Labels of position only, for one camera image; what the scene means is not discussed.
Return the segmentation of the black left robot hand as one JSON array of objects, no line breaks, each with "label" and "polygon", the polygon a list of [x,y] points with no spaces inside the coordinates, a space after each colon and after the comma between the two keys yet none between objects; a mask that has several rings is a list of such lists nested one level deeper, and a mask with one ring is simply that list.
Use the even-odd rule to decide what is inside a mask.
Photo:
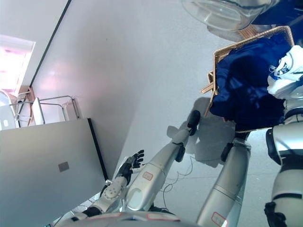
[{"label": "black left robot hand", "polygon": [[143,167],[144,150],[139,150],[134,155],[128,157],[126,161],[120,166],[117,177],[123,177],[126,179],[126,185],[131,181],[131,176],[134,172],[138,172]]}]

